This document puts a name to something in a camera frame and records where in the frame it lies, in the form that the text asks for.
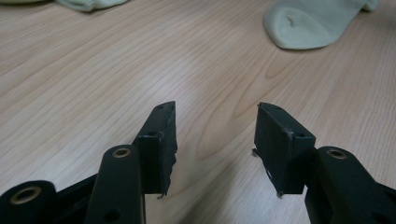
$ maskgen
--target light wood tabletop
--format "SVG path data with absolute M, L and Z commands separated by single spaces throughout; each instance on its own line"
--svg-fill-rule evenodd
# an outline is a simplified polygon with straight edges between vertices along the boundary
M 251 156 L 257 103 L 279 105 L 396 188 L 396 2 L 361 12 L 323 49 L 282 50 L 262 26 L 274 0 L 134 0 L 93 13 L 0 6 L 0 193 L 97 173 L 151 109 L 177 105 L 168 196 L 154 223 L 309 223 Z

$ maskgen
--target wood grain pattern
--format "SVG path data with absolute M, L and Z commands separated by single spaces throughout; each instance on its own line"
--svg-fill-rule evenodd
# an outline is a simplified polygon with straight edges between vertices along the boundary
M 396 3 L 360 13 L 323 49 L 278 49 L 262 28 L 274 1 L 134 0 L 82 14 L 55 3 L 0 6 L 0 192 L 63 189 L 177 102 L 169 195 L 148 223 L 308 223 L 304 196 L 279 200 L 250 156 L 260 101 L 354 153 L 396 188 Z

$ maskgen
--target wood grain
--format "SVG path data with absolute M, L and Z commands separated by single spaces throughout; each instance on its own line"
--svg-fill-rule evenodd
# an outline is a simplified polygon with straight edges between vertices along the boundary
M 396 188 L 396 3 L 360 13 L 323 49 L 278 49 L 274 1 L 134 0 L 82 14 L 0 6 L 0 192 L 45 179 L 64 189 L 131 143 L 158 104 L 177 102 L 169 195 L 148 223 L 308 223 L 304 196 L 279 200 L 250 156 L 258 102 Z

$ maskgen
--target wooden table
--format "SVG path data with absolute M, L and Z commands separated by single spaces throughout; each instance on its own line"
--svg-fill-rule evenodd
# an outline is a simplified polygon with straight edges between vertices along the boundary
M 258 102 L 396 188 L 396 2 L 360 13 L 323 49 L 277 48 L 262 0 L 134 0 L 90 14 L 0 6 L 0 192 L 64 189 L 129 144 L 151 109 L 177 102 L 177 164 L 148 223 L 308 223 L 250 155 Z

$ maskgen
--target wooden surface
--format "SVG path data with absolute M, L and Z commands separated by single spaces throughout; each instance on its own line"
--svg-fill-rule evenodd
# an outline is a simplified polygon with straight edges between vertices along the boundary
M 177 102 L 177 164 L 148 223 L 308 223 L 253 158 L 258 102 L 396 188 L 396 2 L 360 13 L 324 49 L 278 49 L 262 0 L 134 0 L 82 14 L 0 6 L 0 193 L 27 180 L 64 189 L 131 143 L 151 109 Z

